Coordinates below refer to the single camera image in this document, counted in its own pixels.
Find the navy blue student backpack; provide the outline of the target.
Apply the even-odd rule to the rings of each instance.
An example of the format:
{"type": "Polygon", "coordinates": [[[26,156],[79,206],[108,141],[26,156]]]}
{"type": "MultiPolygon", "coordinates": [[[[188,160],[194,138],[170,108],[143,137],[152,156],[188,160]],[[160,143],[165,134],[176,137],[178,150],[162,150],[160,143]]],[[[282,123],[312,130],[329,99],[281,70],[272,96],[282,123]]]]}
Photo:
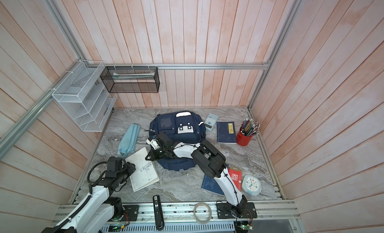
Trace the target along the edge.
{"type": "MultiPolygon", "coordinates": [[[[150,123],[149,140],[157,134],[165,133],[173,142],[187,144],[201,143],[206,139],[206,127],[200,115],[191,111],[159,114],[150,123]]],[[[197,163],[191,158],[171,158],[166,156],[157,162],[167,170],[179,171],[193,168],[197,163]]]]}

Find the white Robinson Crusoe book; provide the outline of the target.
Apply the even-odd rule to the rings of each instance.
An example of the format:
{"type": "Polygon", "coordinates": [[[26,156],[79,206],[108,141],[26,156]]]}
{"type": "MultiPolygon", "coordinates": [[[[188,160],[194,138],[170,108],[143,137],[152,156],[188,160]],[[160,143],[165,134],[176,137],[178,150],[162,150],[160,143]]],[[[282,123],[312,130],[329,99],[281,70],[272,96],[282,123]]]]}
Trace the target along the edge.
{"type": "Polygon", "coordinates": [[[126,158],[135,165],[135,172],[130,176],[132,189],[137,192],[158,182],[159,176],[152,161],[146,160],[148,151],[145,147],[126,158]]]}

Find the blue book yellow label front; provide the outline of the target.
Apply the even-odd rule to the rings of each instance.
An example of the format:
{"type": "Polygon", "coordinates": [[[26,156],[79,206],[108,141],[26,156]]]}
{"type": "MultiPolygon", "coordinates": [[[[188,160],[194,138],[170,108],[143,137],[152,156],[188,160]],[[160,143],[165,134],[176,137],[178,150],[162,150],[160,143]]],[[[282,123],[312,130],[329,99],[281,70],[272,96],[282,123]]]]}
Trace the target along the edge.
{"type": "Polygon", "coordinates": [[[201,188],[211,193],[224,196],[224,192],[220,188],[219,184],[213,178],[208,177],[206,174],[204,175],[201,188]]]}

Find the blue book yellow label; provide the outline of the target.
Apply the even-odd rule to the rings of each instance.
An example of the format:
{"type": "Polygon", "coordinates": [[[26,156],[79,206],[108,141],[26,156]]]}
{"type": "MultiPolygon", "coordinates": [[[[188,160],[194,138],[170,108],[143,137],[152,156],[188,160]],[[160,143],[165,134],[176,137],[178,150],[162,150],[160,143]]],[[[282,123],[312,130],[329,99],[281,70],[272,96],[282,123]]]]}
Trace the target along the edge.
{"type": "Polygon", "coordinates": [[[213,178],[208,177],[206,174],[204,175],[201,188],[211,193],[224,196],[224,192],[220,188],[219,184],[213,178]]]}
{"type": "Polygon", "coordinates": [[[225,144],[236,144],[234,122],[217,122],[217,142],[225,144]]]}

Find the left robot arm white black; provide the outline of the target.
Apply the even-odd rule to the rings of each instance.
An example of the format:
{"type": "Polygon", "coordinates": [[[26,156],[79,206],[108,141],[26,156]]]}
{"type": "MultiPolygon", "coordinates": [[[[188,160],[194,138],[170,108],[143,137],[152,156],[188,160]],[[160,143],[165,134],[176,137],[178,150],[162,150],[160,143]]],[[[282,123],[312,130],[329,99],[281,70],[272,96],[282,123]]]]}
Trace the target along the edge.
{"type": "Polygon", "coordinates": [[[89,193],[63,220],[44,233],[99,233],[108,221],[127,221],[119,192],[135,172],[136,166],[121,157],[111,156],[95,164],[87,175],[89,193]]]}

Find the light blue pencil case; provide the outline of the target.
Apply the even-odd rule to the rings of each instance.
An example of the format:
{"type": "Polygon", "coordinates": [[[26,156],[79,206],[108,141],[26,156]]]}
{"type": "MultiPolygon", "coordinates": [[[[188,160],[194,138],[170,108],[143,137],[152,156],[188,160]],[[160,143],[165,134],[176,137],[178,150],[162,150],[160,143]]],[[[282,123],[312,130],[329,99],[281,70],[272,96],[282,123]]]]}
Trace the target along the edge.
{"type": "Polygon", "coordinates": [[[135,147],[141,127],[138,124],[132,123],[124,134],[119,146],[118,157],[127,158],[135,152],[135,147]]]}

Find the light green calculator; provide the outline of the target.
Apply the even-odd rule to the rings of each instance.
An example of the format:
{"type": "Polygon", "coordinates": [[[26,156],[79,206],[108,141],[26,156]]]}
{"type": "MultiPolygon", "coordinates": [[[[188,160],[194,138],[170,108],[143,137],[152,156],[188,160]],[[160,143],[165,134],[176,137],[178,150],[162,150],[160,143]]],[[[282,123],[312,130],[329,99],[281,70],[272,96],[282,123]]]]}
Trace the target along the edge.
{"type": "Polygon", "coordinates": [[[216,123],[219,119],[218,115],[215,115],[213,113],[209,113],[208,116],[205,119],[205,127],[207,131],[212,131],[213,128],[216,126],[216,123]]]}

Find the blue book yellow label back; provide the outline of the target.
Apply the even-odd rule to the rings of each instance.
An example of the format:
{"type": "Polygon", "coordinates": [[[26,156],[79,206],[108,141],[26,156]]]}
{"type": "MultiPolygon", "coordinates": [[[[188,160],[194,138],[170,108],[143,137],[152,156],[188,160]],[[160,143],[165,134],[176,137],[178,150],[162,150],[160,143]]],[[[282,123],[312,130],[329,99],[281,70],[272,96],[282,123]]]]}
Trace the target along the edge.
{"type": "Polygon", "coordinates": [[[225,144],[236,144],[234,122],[217,122],[217,142],[225,144]]]}

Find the black handheld device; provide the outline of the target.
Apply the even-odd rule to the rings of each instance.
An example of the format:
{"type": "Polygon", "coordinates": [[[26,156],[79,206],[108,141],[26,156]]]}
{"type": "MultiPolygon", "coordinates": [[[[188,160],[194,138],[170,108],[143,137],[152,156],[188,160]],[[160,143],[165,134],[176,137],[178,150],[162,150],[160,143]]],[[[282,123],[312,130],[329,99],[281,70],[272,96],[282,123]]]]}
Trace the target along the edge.
{"type": "Polygon", "coordinates": [[[159,195],[153,196],[153,207],[155,216],[155,225],[158,231],[162,231],[165,227],[162,204],[159,195]]]}

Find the red booklet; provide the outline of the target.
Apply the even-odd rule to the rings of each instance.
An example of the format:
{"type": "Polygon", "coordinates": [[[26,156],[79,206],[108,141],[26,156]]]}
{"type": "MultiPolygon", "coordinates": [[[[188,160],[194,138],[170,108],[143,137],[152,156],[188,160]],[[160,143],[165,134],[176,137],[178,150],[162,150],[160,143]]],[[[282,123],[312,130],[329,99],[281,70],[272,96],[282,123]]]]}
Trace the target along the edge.
{"type": "Polygon", "coordinates": [[[242,170],[233,166],[229,167],[229,174],[239,191],[242,189],[242,170]]]}

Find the red pen holder cup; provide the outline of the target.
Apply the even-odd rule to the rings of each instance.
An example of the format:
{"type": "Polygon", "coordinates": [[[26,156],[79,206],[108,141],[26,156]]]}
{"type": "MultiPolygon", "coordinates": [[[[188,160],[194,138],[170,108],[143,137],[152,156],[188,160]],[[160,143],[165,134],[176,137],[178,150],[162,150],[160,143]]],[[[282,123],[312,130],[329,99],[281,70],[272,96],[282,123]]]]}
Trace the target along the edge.
{"type": "Polygon", "coordinates": [[[241,127],[239,132],[237,133],[236,139],[237,144],[240,146],[247,146],[252,140],[253,136],[246,136],[243,133],[243,128],[241,127]]]}

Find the white round alarm clock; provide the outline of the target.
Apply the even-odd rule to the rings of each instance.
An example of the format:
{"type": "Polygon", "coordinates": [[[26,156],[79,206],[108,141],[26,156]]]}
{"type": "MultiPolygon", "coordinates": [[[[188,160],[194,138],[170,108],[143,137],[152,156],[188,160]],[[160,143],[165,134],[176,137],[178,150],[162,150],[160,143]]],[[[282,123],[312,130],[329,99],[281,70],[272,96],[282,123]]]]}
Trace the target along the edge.
{"type": "Polygon", "coordinates": [[[258,196],[262,190],[261,181],[252,175],[244,176],[242,181],[242,190],[251,196],[258,196]]]}

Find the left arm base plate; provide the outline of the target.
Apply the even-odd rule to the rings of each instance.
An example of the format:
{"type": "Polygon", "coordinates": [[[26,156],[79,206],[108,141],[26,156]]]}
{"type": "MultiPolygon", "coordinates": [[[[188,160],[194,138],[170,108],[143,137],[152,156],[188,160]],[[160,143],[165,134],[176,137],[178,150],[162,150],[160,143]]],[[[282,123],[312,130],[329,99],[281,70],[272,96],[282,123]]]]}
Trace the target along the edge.
{"type": "Polygon", "coordinates": [[[114,208],[115,213],[111,221],[118,223],[128,223],[137,220],[139,205],[122,205],[114,208]]]}

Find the black mesh wall basket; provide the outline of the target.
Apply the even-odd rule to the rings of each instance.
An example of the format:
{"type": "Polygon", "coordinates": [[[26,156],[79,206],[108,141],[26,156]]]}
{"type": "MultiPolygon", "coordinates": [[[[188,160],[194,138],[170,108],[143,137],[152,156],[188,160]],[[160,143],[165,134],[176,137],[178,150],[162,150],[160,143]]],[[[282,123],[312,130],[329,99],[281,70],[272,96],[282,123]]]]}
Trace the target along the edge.
{"type": "Polygon", "coordinates": [[[110,93],[158,93],[160,80],[157,67],[107,66],[101,80],[110,93]]]}

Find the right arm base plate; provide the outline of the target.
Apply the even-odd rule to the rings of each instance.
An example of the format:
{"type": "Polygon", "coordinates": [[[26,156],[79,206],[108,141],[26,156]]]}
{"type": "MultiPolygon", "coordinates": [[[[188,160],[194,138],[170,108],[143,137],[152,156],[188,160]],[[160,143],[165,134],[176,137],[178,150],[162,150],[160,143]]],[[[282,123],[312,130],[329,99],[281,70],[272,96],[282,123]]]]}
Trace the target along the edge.
{"type": "Polygon", "coordinates": [[[216,207],[219,219],[256,219],[258,217],[255,204],[251,202],[239,209],[222,202],[217,202],[216,207]]]}

